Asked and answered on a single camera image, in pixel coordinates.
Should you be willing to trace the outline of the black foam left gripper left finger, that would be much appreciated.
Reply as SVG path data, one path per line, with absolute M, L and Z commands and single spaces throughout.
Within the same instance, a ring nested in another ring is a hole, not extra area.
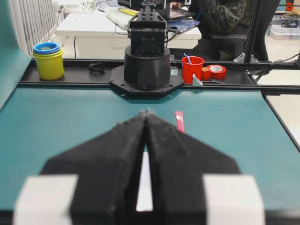
M 73 224 L 130 223 L 138 197 L 145 125 L 146 116 L 138 115 L 47 160 L 42 175 L 78 175 L 70 208 Z

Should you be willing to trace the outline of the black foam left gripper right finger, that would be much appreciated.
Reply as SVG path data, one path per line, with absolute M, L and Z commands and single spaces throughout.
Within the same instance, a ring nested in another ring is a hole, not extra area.
M 146 119 L 153 210 L 160 225 L 204 225 L 204 174 L 240 174 L 236 161 L 156 115 Z

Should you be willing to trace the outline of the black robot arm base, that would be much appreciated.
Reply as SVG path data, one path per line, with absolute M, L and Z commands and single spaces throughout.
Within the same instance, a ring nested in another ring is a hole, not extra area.
M 138 10 L 129 20 L 130 46 L 124 64 L 111 72 L 110 85 L 131 95 L 163 96 L 183 86 L 181 72 L 171 66 L 167 22 L 157 12 L 168 0 L 119 0 L 118 4 Z

